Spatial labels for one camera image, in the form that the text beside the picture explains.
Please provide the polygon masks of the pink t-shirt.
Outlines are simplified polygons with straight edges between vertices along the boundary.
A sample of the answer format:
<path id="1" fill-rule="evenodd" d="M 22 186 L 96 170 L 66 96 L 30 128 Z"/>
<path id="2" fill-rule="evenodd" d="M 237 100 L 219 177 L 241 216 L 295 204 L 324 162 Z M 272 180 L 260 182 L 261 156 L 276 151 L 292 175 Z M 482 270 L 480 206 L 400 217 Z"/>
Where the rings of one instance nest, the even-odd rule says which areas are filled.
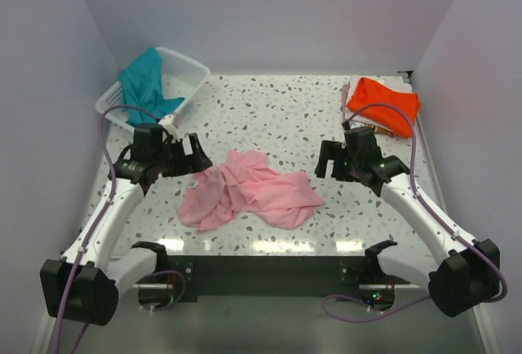
<path id="1" fill-rule="evenodd" d="M 183 225 L 198 232 L 220 228 L 245 212 L 290 230 L 323 205 L 305 172 L 281 174 L 259 151 L 231 150 L 224 163 L 192 176 L 177 214 Z"/>

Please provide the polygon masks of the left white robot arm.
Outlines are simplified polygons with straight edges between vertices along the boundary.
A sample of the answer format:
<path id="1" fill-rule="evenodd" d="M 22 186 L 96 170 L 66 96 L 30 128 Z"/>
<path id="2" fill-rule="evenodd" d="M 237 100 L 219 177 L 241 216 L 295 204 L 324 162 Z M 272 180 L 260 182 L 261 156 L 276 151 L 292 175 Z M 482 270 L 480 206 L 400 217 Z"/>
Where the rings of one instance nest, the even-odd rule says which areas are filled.
<path id="1" fill-rule="evenodd" d="M 126 221 L 159 178 L 202 172 L 212 165 L 197 134 L 174 137 L 160 124 L 137 126 L 133 140 L 110 166 L 99 205 L 59 259 L 48 259 L 40 281 L 49 316 L 107 325 L 119 299 L 147 278 L 163 281 L 171 271 L 165 246 L 139 241 L 116 262 L 113 250 Z"/>

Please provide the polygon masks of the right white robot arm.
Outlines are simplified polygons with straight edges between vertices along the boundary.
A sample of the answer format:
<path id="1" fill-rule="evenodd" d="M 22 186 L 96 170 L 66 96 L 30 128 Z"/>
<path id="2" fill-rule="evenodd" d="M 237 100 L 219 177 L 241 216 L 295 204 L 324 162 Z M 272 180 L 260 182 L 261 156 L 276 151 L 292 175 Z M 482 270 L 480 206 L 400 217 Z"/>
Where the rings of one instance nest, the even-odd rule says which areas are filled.
<path id="1" fill-rule="evenodd" d="M 386 240 L 365 250 L 363 272 L 374 283 L 402 278 L 424 290 L 446 316 L 503 299 L 507 286 L 500 272 L 500 250 L 491 240 L 478 241 L 456 224 L 419 186 L 413 164 L 384 157 L 369 127 L 344 131 L 344 140 L 324 140 L 315 175 L 371 189 L 397 211 L 431 252 L 437 268 L 422 270 L 393 255 L 396 241 Z"/>

